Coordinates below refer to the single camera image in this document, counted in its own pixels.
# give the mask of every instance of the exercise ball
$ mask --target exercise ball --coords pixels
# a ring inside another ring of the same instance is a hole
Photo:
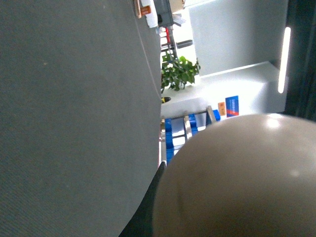
[[[316,236],[316,123],[230,118],[176,154],[156,193],[155,237]]]

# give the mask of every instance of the beige round object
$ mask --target beige round object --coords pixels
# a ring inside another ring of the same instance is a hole
[[[230,118],[188,141],[167,167],[155,237],[316,236],[316,123]]]

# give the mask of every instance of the white wall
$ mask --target white wall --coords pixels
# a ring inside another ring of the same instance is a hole
[[[287,0],[214,0],[189,8],[200,75],[278,59]]]
[[[161,116],[172,118],[181,116],[184,111],[196,113],[208,105],[217,109],[219,102],[226,97],[239,96],[239,114],[278,113],[284,111],[284,93],[277,91],[279,70],[269,62],[225,74],[200,79],[184,90],[165,89],[163,96],[171,101],[161,106]]]

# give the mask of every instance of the gray fabric surface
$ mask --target gray fabric surface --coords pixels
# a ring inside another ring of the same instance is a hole
[[[132,6],[1,1],[0,236],[114,237],[140,204],[157,170],[160,45]]]

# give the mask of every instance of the red object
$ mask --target red object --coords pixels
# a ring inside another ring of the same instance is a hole
[[[170,36],[169,36],[169,29],[166,27],[166,34],[167,34],[167,42],[170,43],[171,40],[170,40]]]

